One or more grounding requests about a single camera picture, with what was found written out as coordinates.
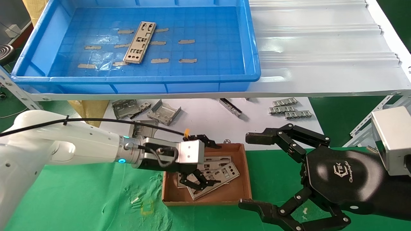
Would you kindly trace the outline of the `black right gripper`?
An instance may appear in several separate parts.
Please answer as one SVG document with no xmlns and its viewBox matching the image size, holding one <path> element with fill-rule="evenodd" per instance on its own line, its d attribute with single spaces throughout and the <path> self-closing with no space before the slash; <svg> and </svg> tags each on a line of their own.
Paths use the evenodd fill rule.
<svg viewBox="0 0 411 231">
<path fill-rule="evenodd" d="M 316 149 L 307 154 L 296 141 Z M 284 231 L 339 231 L 351 224 L 351 219 L 341 210 L 356 214 L 388 213 L 388 203 L 382 194 L 387 172 L 376 154 L 330 149 L 329 137 L 294 124 L 266 128 L 262 133 L 247 133 L 246 143 L 278 145 L 297 163 L 304 161 L 307 175 L 306 187 L 282 206 L 240 199 L 238 207 L 257 212 L 263 223 L 277 225 Z M 307 200 L 331 216 L 298 222 L 292 213 Z"/>
</svg>

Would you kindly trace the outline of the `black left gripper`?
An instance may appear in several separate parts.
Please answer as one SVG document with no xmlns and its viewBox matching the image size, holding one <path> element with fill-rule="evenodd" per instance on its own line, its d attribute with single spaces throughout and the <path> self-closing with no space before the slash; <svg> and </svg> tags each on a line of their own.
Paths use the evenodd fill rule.
<svg viewBox="0 0 411 231">
<path fill-rule="evenodd" d="M 210 147 L 214 149 L 220 149 L 222 146 L 217 145 L 214 140 L 210 140 L 206 135 L 185 135 L 184 141 L 195 141 L 200 140 L 204 143 L 205 147 Z M 181 178 L 179 180 L 184 186 L 187 186 L 190 189 L 196 191 L 203 191 L 208 187 L 214 187 L 217 184 L 221 183 L 220 180 L 209 180 L 204 174 L 197 169 L 197 164 L 181 164 L 174 162 L 173 164 L 167 167 L 161 167 L 157 160 L 153 159 L 144 159 L 138 167 L 139 169 L 144 170 L 153 170 L 153 171 L 166 171 L 166 172 L 179 172 Z M 193 174 L 197 181 L 193 182 L 188 179 L 188 176 Z"/>
</svg>

